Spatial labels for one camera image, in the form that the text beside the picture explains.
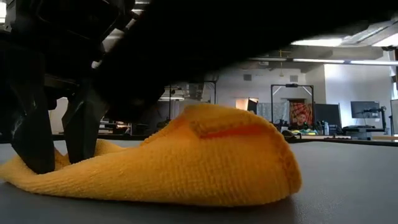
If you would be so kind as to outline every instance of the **ceiling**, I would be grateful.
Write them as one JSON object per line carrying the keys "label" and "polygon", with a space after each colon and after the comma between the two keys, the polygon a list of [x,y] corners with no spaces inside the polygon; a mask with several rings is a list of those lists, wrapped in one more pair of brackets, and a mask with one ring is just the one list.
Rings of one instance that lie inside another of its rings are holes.
{"label": "ceiling", "polygon": [[[311,59],[339,59],[339,60],[374,60],[383,56],[380,47],[315,47],[291,45],[286,48],[269,52],[261,55],[264,57],[283,57],[283,58],[311,58]],[[252,62],[247,61],[237,65],[242,69],[268,69],[276,68],[297,68],[302,73],[320,66],[319,63],[280,63],[280,62]]]}

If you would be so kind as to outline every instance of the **desk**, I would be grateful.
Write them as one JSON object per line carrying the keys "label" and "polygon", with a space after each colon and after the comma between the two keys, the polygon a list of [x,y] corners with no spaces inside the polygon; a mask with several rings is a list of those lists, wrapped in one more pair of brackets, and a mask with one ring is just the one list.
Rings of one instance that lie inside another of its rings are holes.
{"label": "desk", "polygon": [[297,139],[351,139],[351,136],[323,136],[323,135],[305,135],[295,136]]}
{"label": "desk", "polygon": [[371,140],[373,132],[384,132],[382,128],[343,128],[343,132],[347,136],[359,140]]}
{"label": "desk", "polygon": [[373,136],[372,139],[380,141],[398,141],[398,136]]}
{"label": "desk", "polygon": [[[398,222],[396,147],[330,142],[307,142],[291,146],[302,170],[303,188],[290,198],[265,206],[200,208],[76,200],[29,194],[3,183],[0,184],[0,223]],[[0,145],[0,155],[6,150],[6,146]]]}

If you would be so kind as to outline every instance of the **towel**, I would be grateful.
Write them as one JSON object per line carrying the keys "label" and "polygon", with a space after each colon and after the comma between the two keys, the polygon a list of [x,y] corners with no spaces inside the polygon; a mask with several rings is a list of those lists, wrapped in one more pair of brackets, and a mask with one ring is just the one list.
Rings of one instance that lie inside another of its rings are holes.
{"label": "towel", "polygon": [[219,105],[186,107],[136,147],[98,140],[95,156],[76,164],[55,150],[55,164],[38,175],[16,156],[0,166],[0,178],[35,194],[225,207],[275,202],[302,184],[272,124]]}

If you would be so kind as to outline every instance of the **fluorescent light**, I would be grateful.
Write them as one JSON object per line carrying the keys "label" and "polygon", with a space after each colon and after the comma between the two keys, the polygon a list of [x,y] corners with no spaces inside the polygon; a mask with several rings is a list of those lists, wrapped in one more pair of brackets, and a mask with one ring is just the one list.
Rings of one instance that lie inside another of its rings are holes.
{"label": "fluorescent light", "polygon": [[315,63],[344,63],[344,60],[327,60],[327,59],[305,59],[305,58],[295,58],[293,62],[315,62]]}
{"label": "fluorescent light", "polygon": [[7,15],[7,4],[0,2],[0,18],[3,19]]}
{"label": "fluorescent light", "polygon": [[320,47],[337,47],[341,44],[343,39],[335,38],[335,39],[318,39],[318,40],[298,40],[292,45],[306,45],[306,46],[320,46]]}
{"label": "fluorescent light", "polygon": [[121,37],[122,37],[121,35],[109,35],[105,39],[107,39],[107,40],[118,40]]}
{"label": "fluorescent light", "polygon": [[249,58],[249,60],[259,61],[259,62],[286,62],[286,58],[256,57],[256,58]]}
{"label": "fluorescent light", "polygon": [[172,97],[168,97],[168,96],[162,96],[160,97],[161,100],[184,100],[184,97],[181,96],[172,96]]}
{"label": "fluorescent light", "polygon": [[396,66],[398,65],[398,62],[386,62],[386,61],[377,61],[377,60],[353,60],[350,62],[353,65],[390,65],[390,66]]}
{"label": "fluorescent light", "polygon": [[373,44],[373,47],[388,47],[392,45],[398,45],[398,34],[391,35],[384,40]]}

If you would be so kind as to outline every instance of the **computer monitor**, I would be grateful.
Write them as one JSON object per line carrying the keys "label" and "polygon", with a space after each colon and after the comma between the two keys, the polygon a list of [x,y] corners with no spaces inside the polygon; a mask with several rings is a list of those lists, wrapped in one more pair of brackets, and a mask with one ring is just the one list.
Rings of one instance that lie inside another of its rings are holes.
{"label": "computer monitor", "polygon": [[340,106],[328,104],[315,104],[315,119],[317,121],[326,121],[341,127]]}
{"label": "computer monitor", "polygon": [[253,111],[254,114],[257,114],[257,102],[249,100],[248,101],[248,111]]}
{"label": "computer monitor", "polygon": [[394,134],[398,134],[398,100],[391,100],[391,116]]}
{"label": "computer monitor", "polygon": [[380,118],[378,101],[351,101],[352,118]]}

